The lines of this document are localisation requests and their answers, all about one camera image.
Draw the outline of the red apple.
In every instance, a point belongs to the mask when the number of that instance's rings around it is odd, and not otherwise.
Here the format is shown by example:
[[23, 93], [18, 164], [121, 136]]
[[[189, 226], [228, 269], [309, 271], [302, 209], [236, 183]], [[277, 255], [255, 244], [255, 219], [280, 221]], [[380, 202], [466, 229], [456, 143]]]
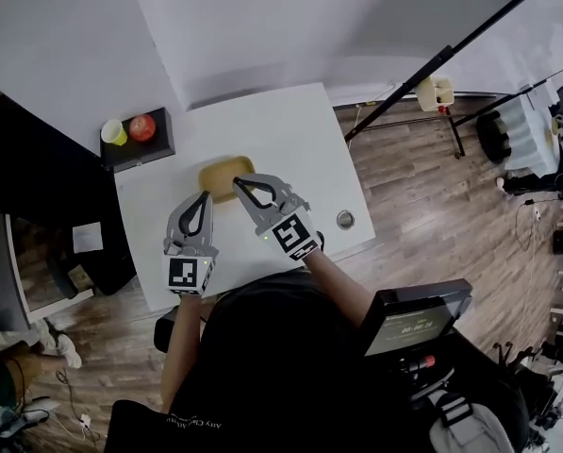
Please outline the red apple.
[[156, 122], [149, 114], [135, 116], [128, 127], [131, 139], [139, 143], [150, 141], [155, 136], [156, 130]]

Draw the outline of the person's right forearm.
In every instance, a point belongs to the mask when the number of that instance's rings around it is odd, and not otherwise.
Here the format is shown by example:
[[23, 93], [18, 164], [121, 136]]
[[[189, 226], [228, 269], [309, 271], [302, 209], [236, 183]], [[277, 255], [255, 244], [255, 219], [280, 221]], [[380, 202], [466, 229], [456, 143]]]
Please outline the person's right forearm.
[[373, 303], [374, 292], [350, 278], [319, 248], [304, 258], [304, 264], [341, 313], [360, 327]]

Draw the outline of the black tray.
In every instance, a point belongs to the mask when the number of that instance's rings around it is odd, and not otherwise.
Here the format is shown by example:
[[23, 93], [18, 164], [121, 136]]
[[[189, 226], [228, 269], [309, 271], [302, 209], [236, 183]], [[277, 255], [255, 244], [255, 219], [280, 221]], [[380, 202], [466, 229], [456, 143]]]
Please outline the black tray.
[[100, 141], [100, 156], [104, 166], [118, 173], [135, 166], [172, 156], [174, 137], [171, 116], [165, 108], [154, 109], [145, 114], [155, 124], [154, 134], [146, 141], [137, 141], [130, 136], [131, 119], [122, 121], [127, 140], [122, 145]]

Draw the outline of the black screen device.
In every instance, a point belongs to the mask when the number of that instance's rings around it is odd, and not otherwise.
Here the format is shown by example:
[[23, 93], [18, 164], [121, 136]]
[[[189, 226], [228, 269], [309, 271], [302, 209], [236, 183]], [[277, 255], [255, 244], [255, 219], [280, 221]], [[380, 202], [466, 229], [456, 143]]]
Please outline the black screen device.
[[378, 291], [359, 330], [366, 371], [415, 402], [455, 371], [455, 322], [472, 300], [465, 279]]

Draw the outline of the yellow plastic tray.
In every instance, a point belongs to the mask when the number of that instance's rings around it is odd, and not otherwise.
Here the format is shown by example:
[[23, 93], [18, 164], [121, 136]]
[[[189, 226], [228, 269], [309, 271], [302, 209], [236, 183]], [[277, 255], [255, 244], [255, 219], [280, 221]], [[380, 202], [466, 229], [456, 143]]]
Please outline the yellow plastic tray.
[[254, 172], [254, 164], [245, 156], [225, 158], [204, 167], [198, 175], [198, 183], [202, 192], [210, 193], [214, 204], [222, 204], [237, 198], [234, 178]]

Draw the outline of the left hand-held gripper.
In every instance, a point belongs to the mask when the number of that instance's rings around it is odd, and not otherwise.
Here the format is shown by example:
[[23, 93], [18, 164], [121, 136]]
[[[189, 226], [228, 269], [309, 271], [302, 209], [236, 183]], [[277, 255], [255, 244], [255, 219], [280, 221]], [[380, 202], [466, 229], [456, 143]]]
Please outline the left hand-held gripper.
[[[210, 192], [194, 193], [171, 213], [164, 241], [165, 287], [173, 294], [201, 297], [219, 250], [212, 245], [213, 199]], [[194, 238], [202, 247], [182, 244]]]

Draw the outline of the black padded seat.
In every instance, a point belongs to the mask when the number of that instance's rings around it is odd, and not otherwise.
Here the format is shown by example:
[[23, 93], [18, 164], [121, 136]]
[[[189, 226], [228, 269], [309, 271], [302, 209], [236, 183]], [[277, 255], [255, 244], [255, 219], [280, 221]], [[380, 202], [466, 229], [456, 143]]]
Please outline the black padded seat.
[[174, 307], [156, 321], [154, 329], [154, 346], [162, 353], [168, 352], [177, 311], [178, 307]]

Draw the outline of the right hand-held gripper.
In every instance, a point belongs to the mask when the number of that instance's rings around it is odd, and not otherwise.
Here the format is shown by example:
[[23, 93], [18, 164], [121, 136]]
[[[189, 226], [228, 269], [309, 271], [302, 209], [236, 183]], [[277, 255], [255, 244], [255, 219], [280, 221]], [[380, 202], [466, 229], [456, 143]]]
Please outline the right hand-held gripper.
[[[245, 174], [233, 179], [233, 190], [257, 226], [256, 235], [291, 260], [303, 260], [323, 245], [311, 220], [309, 203], [278, 176]], [[254, 190], [267, 193], [262, 203]]]

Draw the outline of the person's left forearm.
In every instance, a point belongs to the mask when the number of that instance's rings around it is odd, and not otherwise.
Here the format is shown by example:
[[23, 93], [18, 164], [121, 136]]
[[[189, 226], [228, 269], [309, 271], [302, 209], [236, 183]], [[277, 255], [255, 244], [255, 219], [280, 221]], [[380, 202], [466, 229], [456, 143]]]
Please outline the person's left forearm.
[[200, 345], [201, 302], [198, 295], [183, 295], [178, 306], [160, 383], [162, 412], [170, 410], [178, 390], [196, 362]]

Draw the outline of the black round stool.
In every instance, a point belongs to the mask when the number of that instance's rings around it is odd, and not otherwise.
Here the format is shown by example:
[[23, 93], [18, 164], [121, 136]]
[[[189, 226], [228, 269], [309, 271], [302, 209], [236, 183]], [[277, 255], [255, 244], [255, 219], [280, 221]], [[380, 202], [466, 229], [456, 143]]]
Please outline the black round stool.
[[480, 116], [475, 123], [478, 141], [487, 158], [496, 165], [511, 156], [508, 135], [497, 110]]

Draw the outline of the black metal stand frame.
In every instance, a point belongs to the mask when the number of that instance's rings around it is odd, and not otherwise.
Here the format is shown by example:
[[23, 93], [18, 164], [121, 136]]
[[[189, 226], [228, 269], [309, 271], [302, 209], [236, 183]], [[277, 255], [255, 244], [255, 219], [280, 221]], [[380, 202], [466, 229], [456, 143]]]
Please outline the black metal stand frame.
[[373, 121], [381, 117], [391, 107], [401, 101], [409, 93], [415, 90], [416, 86], [421, 84], [426, 78], [435, 73], [440, 67], [453, 59], [458, 53], [463, 51], [468, 45], [482, 36], [486, 31], [497, 25], [509, 13], [522, 5], [526, 0], [509, 0], [505, 5], [501, 6], [481, 25], [476, 27], [469, 35], [457, 43], [455, 46], [446, 45], [434, 57], [428, 60], [414, 75], [398, 87], [390, 96], [384, 99], [375, 110], [366, 118], [356, 120], [353, 128], [343, 137], [347, 146], [350, 146], [352, 140], [361, 132], [368, 130]]

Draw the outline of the person's black shirt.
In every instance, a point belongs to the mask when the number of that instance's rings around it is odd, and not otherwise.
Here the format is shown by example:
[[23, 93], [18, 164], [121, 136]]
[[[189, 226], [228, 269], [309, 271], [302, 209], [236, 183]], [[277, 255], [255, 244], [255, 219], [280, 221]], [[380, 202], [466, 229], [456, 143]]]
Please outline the person's black shirt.
[[522, 453], [521, 391], [463, 336], [451, 377], [410, 402], [366, 371], [360, 328], [309, 272], [240, 287], [201, 318], [170, 410], [117, 401], [104, 453]]

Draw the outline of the yellow paper cup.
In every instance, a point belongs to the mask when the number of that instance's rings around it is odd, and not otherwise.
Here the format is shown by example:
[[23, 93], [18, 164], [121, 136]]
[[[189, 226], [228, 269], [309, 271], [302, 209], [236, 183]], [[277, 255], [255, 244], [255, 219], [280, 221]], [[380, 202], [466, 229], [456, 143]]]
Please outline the yellow paper cup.
[[120, 120], [106, 121], [100, 131], [101, 141], [106, 144], [123, 146], [127, 142], [127, 134]]

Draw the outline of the white plastic bin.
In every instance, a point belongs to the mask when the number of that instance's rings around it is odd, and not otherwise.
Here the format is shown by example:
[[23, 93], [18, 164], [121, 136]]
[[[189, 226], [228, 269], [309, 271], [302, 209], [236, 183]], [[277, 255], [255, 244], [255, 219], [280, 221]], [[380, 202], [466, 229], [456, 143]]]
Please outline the white plastic bin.
[[422, 111], [437, 111], [455, 102], [451, 80], [445, 76], [431, 75], [414, 88]]

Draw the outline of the white paper sheet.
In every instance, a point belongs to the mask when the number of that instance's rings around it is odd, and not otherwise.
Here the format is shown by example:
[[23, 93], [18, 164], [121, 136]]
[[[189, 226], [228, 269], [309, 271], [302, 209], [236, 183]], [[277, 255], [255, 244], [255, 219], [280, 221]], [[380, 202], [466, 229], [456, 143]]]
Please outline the white paper sheet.
[[95, 222], [74, 226], [72, 240], [75, 254], [101, 251], [104, 248], [101, 224]]

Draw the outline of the black office chair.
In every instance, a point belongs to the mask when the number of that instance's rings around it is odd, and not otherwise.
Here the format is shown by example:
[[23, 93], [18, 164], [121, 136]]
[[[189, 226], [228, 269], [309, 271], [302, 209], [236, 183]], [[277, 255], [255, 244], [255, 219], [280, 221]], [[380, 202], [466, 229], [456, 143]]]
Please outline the black office chair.
[[101, 249], [79, 263], [116, 294], [135, 275], [113, 174], [91, 151], [0, 94], [0, 213], [71, 231], [97, 224]]

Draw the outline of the white tablecloth table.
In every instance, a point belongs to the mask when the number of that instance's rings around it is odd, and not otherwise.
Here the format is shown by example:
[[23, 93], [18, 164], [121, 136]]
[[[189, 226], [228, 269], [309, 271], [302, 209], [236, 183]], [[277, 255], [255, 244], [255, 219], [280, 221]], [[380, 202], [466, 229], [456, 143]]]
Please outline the white tablecloth table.
[[529, 171], [538, 177], [557, 172], [561, 152], [551, 131], [550, 112], [550, 106], [557, 103], [556, 92], [536, 89], [498, 108], [511, 150], [503, 161], [506, 171]]

